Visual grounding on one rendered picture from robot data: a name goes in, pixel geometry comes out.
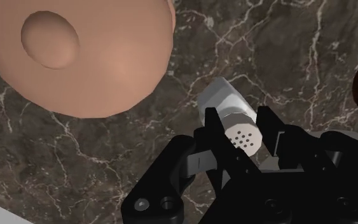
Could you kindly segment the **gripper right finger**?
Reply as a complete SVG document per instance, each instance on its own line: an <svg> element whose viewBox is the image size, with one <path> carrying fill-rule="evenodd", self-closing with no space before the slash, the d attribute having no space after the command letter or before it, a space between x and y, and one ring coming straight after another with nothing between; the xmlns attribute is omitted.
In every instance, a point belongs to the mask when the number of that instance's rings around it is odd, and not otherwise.
<svg viewBox="0 0 358 224"><path fill-rule="evenodd" d="M358 139L335 130L315 137L285 124L268 106L258 109L263 143L279 171L263 173L258 188L271 198L358 198Z"/></svg>

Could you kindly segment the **tan round bowl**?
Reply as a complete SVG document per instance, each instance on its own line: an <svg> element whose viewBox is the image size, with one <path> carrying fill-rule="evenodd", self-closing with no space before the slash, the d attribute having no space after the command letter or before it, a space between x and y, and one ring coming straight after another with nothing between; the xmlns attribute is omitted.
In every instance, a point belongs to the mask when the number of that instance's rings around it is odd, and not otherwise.
<svg viewBox="0 0 358 224"><path fill-rule="evenodd" d="M52 112L116 115L163 78L175 25L173 0L0 0L0 77Z"/></svg>

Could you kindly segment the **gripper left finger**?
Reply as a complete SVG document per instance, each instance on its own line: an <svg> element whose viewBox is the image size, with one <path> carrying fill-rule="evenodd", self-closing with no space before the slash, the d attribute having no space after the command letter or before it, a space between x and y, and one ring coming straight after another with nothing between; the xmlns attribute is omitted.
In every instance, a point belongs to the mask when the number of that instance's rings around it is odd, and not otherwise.
<svg viewBox="0 0 358 224"><path fill-rule="evenodd" d="M261 171L224 133L215 108L193 136L173 137L121 205L123 224L184 224L182 194L206 172L216 199L198 224L254 224L257 213L245 199L244 182Z"/></svg>

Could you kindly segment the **white salt shaker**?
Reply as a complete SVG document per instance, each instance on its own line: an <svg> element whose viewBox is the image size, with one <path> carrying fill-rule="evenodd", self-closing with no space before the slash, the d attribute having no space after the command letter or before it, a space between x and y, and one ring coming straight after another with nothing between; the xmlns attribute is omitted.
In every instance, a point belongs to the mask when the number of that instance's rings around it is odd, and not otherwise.
<svg viewBox="0 0 358 224"><path fill-rule="evenodd" d="M256 125L257 113L225 78L214 79L198 95L197 105L202 123L205 122L205 109L216 109L224 133L234 147L250 157L260 149L263 136Z"/></svg>

